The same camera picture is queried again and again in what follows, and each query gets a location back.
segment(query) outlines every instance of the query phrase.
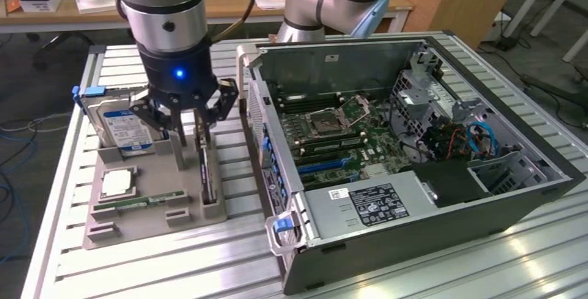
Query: floor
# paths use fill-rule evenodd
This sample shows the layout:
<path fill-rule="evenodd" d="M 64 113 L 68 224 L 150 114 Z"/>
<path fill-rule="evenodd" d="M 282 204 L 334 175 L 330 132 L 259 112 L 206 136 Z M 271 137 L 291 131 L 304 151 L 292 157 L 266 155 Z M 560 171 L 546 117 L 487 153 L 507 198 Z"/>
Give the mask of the floor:
<path fill-rule="evenodd" d="M 506 11 L 516 13 L 523 1 L 510 0 L 504 8 Z M 536 2 L 527 20 L 532 18 L 535 11 L 548 2 L 550 0 Z M 267 33 L 278 31 L 278 27 L 278 25 L 251 25 L 247 30 L 238 33 L 235 38 L 267 36 Z M 584 89 L 588 83 L 574 83 L 574 78 L 578 76 L 575 69 L 560 59 L 587 28 L 588 18 L 570 9 L 562 8 L 539 37 L 531 38 L 528 34 L 523 34 L 532 48 L 526 50 L 518 47 L 510 52 L 502 53 L 502 55 L 520 73 L 534 75 L 554 84 L 562 85 L 571 91 Z M 219 33 L 223 27 L 212 29 L 215 29 L 215 33 Z M 132 43 L 124 30 L 88 32 L 87 35 L 98 44 L 120 45 Z M 0 125 L 4 127 L 24 124 L 23 122 L 3 124 L 6 121 L 20 118 L 34 119 L 48 114 L 68 112 L 72 109 L 70 91 L 82 78 L 87 46 L 76 40 L 60 45 L 46 57 L 50 68 L 44 72 L 38 72 L 31 66 L 31 55 L 52 36 L 55 34 L 42 34 L 42 41 L 31 43 L 24 35 L 15 34 L 11 42 L 0 46 Z M 7 35 L 0 36 L 0 41 L 7 38 Z M 483 48 L 492 50 L 491 45 L 483 45 Z M 484 58 L 508 79 L 516 84 L 522 84 L 518 75 L 495 54 L 486 54 Z M 584 48 L 580 52 L 575 62 L 588 67 L 588 48 Z M 540 105 L 554 113 L 555 102 L 551 97 L 538 90 L 531 90 L 528 93 Z M 567 121 L 575 123 L 580 123 L 584 117 L 579 107 L 566 102 L 563 102 L 560 115 Z M 44 123 L 43 129 L 59 127 L 64 124 L 67 124 L 67 117 L 56 118 Z M 570 129 L 588 142 L 588 132 L 576 128 Z M 0 134 L 15 134 L 12 136 L 28 138 L 32 132 L 4 133 L 0 131 Z M 18 253 L 16 259 L 0 265 L 0 299 L 18 298 L 23 290 L 30 255 L 50 195 L 64 134 L 64 130 L 39 133 L 35 139 L 38 152 L 23 166 L 8 174 L 11 184 L 23 197 L 26 215 L 31 221 L 31 238 L 28 244 Z M 4 160 L 22 146 L 22 141 L 10 141 L 0 138 L 0 160 Z M 0 204 L 0 217 L 7 212 L 7 206 L 6 203 Z M 0 225 L 0 260 L 19 247 L 23 240 L 23 229 L 22 214 L 15 208 L 11 217 Z"/>

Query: aluminum workbench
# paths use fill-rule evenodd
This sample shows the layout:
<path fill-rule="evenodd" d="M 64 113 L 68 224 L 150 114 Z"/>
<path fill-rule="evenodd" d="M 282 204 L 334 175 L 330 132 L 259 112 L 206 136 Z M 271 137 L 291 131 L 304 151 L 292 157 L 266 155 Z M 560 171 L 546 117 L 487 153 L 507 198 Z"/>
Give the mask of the aluminum workbench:
<path fill-rule="evenodd" d="M 558 151 L 588 173 L 588 147 L 452 36 L 431 33 Z M 219 78 L 235 77 L 238 45 L 212 47 Z M 82 87 L 146 82 L 134 45 L 94 49 Z M 444 68 L 444 80 L 472 91 Z M 194 129 L 188 115 L 187 131 Z M 283 298 L 238 108 L 215 128 L 230 220 L 82 248 L 99 139 L 76 106 L 23 292 L 24 298 Z M 588 293 L 588 187 L 582 183 L 506 232 L 290 298 L 575 298 Z"/>

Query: hard drive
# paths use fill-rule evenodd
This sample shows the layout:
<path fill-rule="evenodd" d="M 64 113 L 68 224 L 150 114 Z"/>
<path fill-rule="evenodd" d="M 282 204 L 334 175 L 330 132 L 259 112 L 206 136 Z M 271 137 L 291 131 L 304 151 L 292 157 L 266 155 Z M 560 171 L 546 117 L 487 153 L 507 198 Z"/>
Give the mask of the hard drive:
<path fill-rule="evenodd" d="M 80 96 L 102 147 L 119 147 L 123 156 L 154 153 L 154 141 L 166 138 L 164 133 L 146 125 L 128 110 L 130 96 L 143 89 L 90 87 Z"/>

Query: power supply label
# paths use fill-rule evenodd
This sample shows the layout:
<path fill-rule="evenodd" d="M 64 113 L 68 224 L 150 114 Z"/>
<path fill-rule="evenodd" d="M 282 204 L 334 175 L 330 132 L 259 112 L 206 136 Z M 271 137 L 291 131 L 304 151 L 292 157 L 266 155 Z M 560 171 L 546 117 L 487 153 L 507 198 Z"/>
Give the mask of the power supply label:
<path fill-rule="evenodd" d="M 382 184 L 368 189 L 350 191 L 362 223 L 366 226 L 406 218 L 410 214 L 392 184 Z"/>
<path fill-rule="evenodd" d="M 151 147 L 154 139 L 150 129 L 131 111 L 104 112 L 104 118 L 112 139 L 123 151 L 144 150 Z"/>

